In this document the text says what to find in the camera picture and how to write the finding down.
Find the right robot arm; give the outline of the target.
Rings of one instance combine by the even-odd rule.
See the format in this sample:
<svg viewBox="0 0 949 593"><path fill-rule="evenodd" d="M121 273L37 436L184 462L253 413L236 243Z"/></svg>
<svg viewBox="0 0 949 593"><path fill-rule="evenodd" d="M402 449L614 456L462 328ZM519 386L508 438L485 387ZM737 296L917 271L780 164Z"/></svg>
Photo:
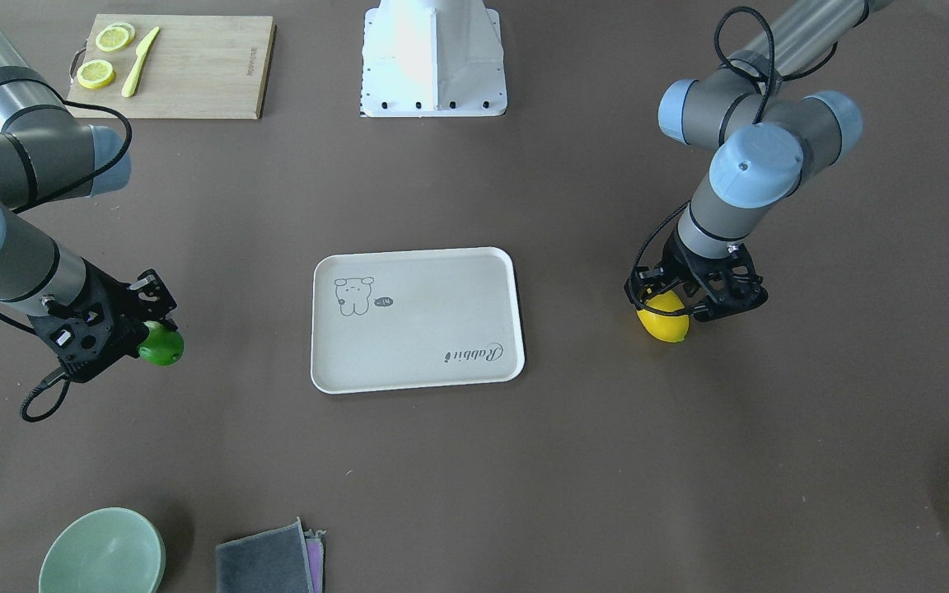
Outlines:
<svg viewBox="0 0 949 593"><path fill-rule="evenodd" d="M118 281L22 217L129 181L131 130L79 123L70 109L0 30L0 304L52 349L55 379L90 381L122 357L165 367L184 342L159 275Z"/></svg>

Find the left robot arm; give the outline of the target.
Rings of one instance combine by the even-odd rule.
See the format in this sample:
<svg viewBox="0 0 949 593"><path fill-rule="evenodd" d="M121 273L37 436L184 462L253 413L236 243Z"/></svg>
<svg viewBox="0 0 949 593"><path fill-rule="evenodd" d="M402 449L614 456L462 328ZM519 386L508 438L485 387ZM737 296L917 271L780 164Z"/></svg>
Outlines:
<svg viewBox="0 0 949 593"><path fill-rule="evenodd" d="M654 266L636 260L624 285L637 311L700 322L752 311L769 297L746 248L777 203L849 154L863 134L857 105L840 91L780 99L784 84L820 70L839 39L884 10L885 1L797 1L718 68L664 93L658 123L668 138L714 151L693 198L669 215L675 229Z"/></svg>

